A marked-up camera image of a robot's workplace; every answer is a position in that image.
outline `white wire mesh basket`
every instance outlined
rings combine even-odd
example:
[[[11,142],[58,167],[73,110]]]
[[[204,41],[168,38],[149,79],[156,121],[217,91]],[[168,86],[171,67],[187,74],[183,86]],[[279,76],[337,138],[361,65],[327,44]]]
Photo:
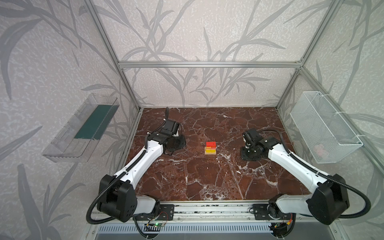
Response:
[[[340,112],[319,91],[303,92],[291,117],[317,163],[338,162],[362,146]]]

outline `brown marble surface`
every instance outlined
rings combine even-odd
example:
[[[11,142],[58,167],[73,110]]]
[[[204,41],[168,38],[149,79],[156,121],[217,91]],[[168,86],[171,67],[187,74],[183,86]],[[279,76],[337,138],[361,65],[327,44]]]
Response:
[[[143,147],[146,133],[161,125],[164,111],[144,109],[127,162]],[[287,146],[293,149],[274,108],[171,108],[169,118],[182,125],[187,146],[172,156],[161,155],[139,181],[137,195],[170,201],[270,199],[279,193],[309,193],[278,164],[240,157],[242,133],[252,127],[284,132]],[[266,134],[278,138],[275,133]],[[204,155],[208,141],[216,141],[217,155]]]

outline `wall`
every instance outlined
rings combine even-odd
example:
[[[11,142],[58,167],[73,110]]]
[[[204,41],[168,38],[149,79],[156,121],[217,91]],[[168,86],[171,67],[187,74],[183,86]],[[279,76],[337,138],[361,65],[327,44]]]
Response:
[[[82,1],[0,1],[0,239],[78,239],[137,114]],[[120,107],[86,163],[41,153],[90,93]]]
[[[382,111],[384,70],[384,1],[344,1],[321,38],[306,68],[383,153]],[[313,91],[299,77],[279,109],[299,156],[330,174],[338,173],[347,183],[366,193],[371,211],[363,217],[342,219],[351,240],[378,240],[384,235],[384,179],[361,149],[333,164],[316,164],[300,132],[289,116],[303,91]],[[347,213],[360,211],[363,201],[349,192]]]
[[[120,61],[297,61],[331,0],[94,2]],[[290,73],[125,69],[143,106],[275,106]]]

